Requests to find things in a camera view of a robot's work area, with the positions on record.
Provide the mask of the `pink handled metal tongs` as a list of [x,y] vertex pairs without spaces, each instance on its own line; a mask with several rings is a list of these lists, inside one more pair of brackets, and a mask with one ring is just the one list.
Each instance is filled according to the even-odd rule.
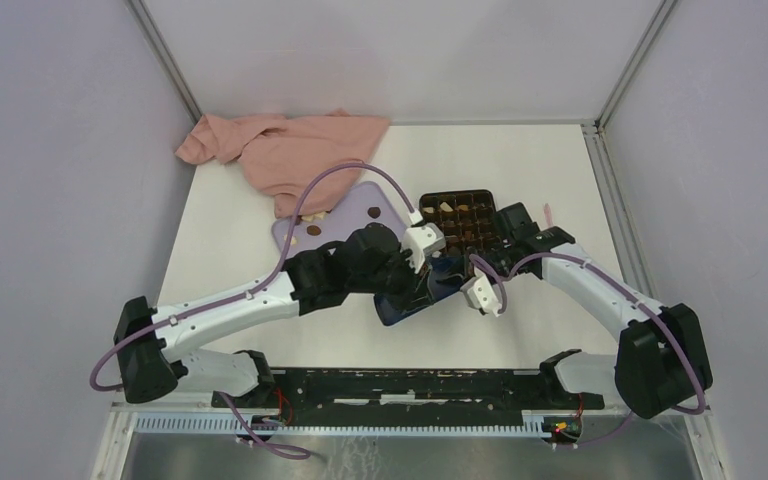
[[548,203],[545,203],[543,205],[543,213],[544,213],[546,226],[548,228],[553,227],[554,226],[553,213],[552,213],[551,206]]

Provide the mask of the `dark blue chocolate box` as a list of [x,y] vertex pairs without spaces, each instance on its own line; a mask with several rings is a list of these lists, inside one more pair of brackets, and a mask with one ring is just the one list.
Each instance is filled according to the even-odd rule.
[[[440,209],[448,203],[452,212]],[[484,252],[501,237],[494,224],[496,205],[493,194],[486,189],[425,193],[419,199],[424,219],[437,225],[445,236],[445,256],[468,256],[469,250]]]

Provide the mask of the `lilac plastic tray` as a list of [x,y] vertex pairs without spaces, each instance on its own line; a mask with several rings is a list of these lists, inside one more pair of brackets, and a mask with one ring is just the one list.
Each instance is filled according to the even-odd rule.
[[[380,208],[381,215],[377,219],[368,216],[367,210],[371,207]],[[287,257],[329,242],[345,241],[355,230],[370,223],[386,226],[398,239],[407,228],[381,187],[366,181],[353,186],[330,212],[299,219],[293,229]]]

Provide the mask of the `dark blue box lid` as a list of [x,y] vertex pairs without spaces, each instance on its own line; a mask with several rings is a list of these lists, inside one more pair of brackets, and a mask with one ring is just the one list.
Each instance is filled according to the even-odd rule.
[[373,303],[380,322],[393,326],[460,291],[470,277],[466,257],[428,258],[413,290],[402,295],[376,294]]

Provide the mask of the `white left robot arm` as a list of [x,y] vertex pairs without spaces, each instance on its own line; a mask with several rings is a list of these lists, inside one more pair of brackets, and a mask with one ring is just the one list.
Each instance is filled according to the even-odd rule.
[[370,223],[344,241],[298,252],[273,277],[220,294],[162,307],[133,298],[114,333],[119,388],[131,404],[180,390],[224,392],[262,407],[274,394],[264,354],[219,353],[207,344],[266,322],[337,307],[353,294],[377,295],[405,308],[428,280],[428,256],[444,244],[443,234],[429,223],[409,227],[402,236]]

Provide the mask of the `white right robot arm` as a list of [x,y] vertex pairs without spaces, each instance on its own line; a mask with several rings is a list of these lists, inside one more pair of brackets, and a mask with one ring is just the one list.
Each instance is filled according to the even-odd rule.
[[537,392],[545,405],[562,408],[587,393],[617,397],[644,419],[667,410],[706,411],[713,375],[690,307],[667,306],[633,289],[562,228],[540,229],[521,203],[496,212],[494,224],[501,243],[469,256],[474,276],[462,290],[472,308],[501,315],[512,298],[507,283],[530,274],[574,300],[617,346],[614,354],[571,349],[544,361]]

